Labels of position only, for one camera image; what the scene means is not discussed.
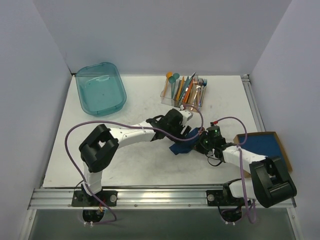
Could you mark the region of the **blue paper napkin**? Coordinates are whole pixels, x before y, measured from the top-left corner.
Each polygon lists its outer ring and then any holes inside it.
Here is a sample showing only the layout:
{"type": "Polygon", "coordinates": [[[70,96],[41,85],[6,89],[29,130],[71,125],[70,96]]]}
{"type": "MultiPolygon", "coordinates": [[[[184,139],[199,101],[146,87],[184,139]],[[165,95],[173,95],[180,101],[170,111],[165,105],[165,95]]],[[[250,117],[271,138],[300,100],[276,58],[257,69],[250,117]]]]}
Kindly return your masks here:
{"type": "MultiPolygon", "coordinates": [[[[194,137],[197,133],[199,132],[199,128],[196,127],[193,130],[191,130],[186,136],[186,139],[190,139],[192,137],[194,137]]],[[[192,140],[189,141],[183,141],[183,142],[178,142],[178,143],[174,143],[173,145],[171,145],[169,147],[169,150],[174,154],[174,155],[178,155],[178,154],[188,154],[189,152],[191,152],[196,144],[198,143],[200,139],[200,136],[198,135],[197,137],[195,137],[192,140]]]]}

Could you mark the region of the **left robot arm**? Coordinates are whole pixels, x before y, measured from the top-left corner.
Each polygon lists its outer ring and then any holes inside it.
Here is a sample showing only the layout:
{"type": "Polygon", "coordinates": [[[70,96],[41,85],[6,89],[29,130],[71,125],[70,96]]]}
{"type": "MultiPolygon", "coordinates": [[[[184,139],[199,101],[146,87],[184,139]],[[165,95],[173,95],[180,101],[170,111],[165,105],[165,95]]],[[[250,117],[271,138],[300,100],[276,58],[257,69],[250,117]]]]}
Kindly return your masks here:
{"type": "Polygon", "coordinates": [[[149,118],[129,127],[108,128],[100,124],[80,144],[80,157],[84,166],[83,200],[90,206],[101,201],[102,173],[111,163],[117,149],[140,142],[161,140],[166,135],[185,139],[191,128],[184,130],[187,121],[193,117],[188,110],[171,109],[166,115],[149,118]]]}

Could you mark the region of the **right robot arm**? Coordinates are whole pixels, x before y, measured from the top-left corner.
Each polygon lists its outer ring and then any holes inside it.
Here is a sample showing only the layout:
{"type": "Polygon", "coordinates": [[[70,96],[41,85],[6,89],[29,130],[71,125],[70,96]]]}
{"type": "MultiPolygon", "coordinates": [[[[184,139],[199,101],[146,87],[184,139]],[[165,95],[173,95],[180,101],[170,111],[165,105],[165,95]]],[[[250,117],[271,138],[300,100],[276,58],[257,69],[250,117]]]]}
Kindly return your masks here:
{"type": "Polygon", "coordinates": [[[263,146],[258,141],[257,147],[252,145],[251,137],[257,133],[244,133],[243,141],[226,142],[222,137],[220,127],[213,125],[204,131],[196,142],[195,150],[202,154],[213,153],[222,163],[233,164],[241,168],[243,177],[249,174],[250,180],[243,180],[249,190],[246,194],[236,186],[229,185],[222,191],[222,200],[232,205],[239,198],[257,200],[263,207],[269,208],[297,195],[297,188],[290,176],[290,167],[280,156],[267,156],[253,152],[263,146]]]}

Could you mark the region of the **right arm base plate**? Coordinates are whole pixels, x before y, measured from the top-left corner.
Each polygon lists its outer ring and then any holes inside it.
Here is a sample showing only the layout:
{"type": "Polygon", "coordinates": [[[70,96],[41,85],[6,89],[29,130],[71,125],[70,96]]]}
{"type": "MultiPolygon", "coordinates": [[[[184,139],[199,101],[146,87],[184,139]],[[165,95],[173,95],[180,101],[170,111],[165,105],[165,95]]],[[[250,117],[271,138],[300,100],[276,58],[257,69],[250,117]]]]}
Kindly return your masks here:
{"type": "Polygon", "coordinates": [[[211,207],[242,207],[245,205],[242,197],[233,197],[224,190],[207,190],[206,201],[207,205],[211,207]]]}

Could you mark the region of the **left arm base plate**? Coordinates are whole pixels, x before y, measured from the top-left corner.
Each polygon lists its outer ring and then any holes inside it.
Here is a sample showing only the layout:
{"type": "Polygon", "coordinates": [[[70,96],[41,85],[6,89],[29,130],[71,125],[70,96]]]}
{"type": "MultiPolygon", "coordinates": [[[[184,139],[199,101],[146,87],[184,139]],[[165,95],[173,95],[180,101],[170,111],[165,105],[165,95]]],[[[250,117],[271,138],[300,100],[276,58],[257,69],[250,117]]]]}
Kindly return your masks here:
{"type": "MultiPolygon", "coordinates": [[[[101,202],[109,207],[117,205],[118,192],[114,190],[102,190],[96,194],[101,202]]],[[[102,207],[103,204],[94,196],[88,195],[83,190],[76,190],[73,193],[71,206],[72,207],[102,207]]]]}

